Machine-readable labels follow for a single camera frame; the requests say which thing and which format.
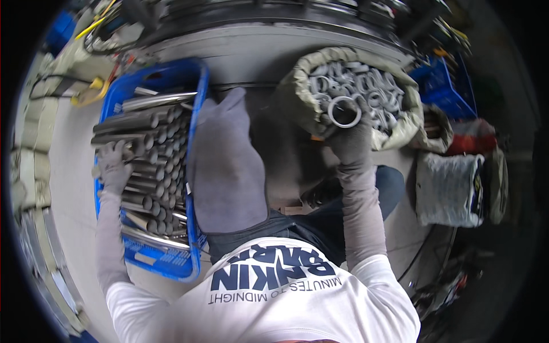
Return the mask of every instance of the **bag of metal rings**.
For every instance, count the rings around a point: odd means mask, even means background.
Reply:
[[[368,115],[376,129],[373,150],[403,147],[423,126],[417,83],[397,64],[346,47],[300,58],[278,85],[271,107],[321,138]]]

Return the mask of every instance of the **gray metal ring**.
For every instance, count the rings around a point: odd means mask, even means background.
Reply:
[[[341,128],[351,128],[351,127],[357,125],[358,122],[360,121],[360,118],[362,117],[362,111],[361,111],[360,107],[355,104],[355,107],[356,107],[356,117],[355,117],[355,119],[353,121],[351,121],[349,124],[342,124],[342,123],[338,122],[334,118],[334,113],[333,113],[334,106],[338,102],[344,101],[344,100],[349,100],[351,102],[354,102],[353,98],[351,98],[351,97],[335,97],[334,99],[332,99],[332,101],[330,102],[330,104],[328,106],[328,117],[330,118],[332,123],[334,123],[336,126],[339,126]]]

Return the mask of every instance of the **gray glove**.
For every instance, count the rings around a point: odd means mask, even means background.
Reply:
[[[352,128],[342,128],[326,139],[341,161],[340,170],[362,173],[372,166],[372,120],[368,114]]]
[[[115,142],[107,143],[97,154],[97,164],[101,170],[104,190],[116,195],[122,194],[133,172],[131,164],[124,165],[122,162],[124,144],[123,140],[119,140],[116,145]]]

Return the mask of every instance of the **blue basket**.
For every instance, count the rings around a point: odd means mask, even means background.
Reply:
[[[434,58],[431,66],[421,66],[409,75],[419,85],[422,102],[437,105],[452,119],[474,119],[477,117],[477,106],[471,80],[459,54],[456,54],[456,62],[458,68],[453,85],[443,57]]]
[[[155,91],[185,86],[188,89],[196,89],[198,94],[194,98],[191,124],[189,125],[187,140],[187,155],[191,150],[194,138],[194,131],[197,126],[198,112],[206,97],[208,90],[208,67],[197,58],[180,59],[162,64],[157,64],[149,68],[138,70],[131,74],[121,76],[113,82],[107,94],[105,102],[101,109],[99,122],[103,122],[107,117],[114,115],[115,105],[119,106],[126,99],[133,98],[136,87],[144,87]],[[103,185],[98,180],[94,181],[96,215],[99,216],[99,197],[97,191],[103,189]],[[144,245],[132,238],[122,236],[124,241],[124,258],[127,262],[139,266],[153,273],[164,277],[174,279],[179,282],[192,282],[200,274],[200,251],[206,243],[206,236],[203,235],[196,225],[194,216],[193,199],[190,195],[186,198],[187,208],[187,231],[189,240],[189,250],[177,249],[157,249],[152,246]],[[135,225],[126,219],[125,213],[121,213],[122,222],[125,225]]]

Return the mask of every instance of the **yellow cable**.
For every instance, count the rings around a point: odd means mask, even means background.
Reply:
[[[116,1],[116,0],[112,0],[112,1],[110,2],[110,4],[107,6],[107,8],[105,8],[105,10],[103,11],[103,13],[101,13],[101,16],[100,16],[101,18],[107,13],[107,11],[110,9],[110,7],[114,4],[115,1]]]
[[[95,29],[97,27],[97,25],[101,24],[101,22],[105,20],[105,17],[99,19],[98,21],[94,22],[92,25],[88,26],[88,28],[84,29],[84,31],[80,32],[78,34],[78,36],[76,36],[74,38],[74,40],[79,40],[80,38],[82,38],[84,35],[88,34],[90,31],[92,31],[93,29]]]

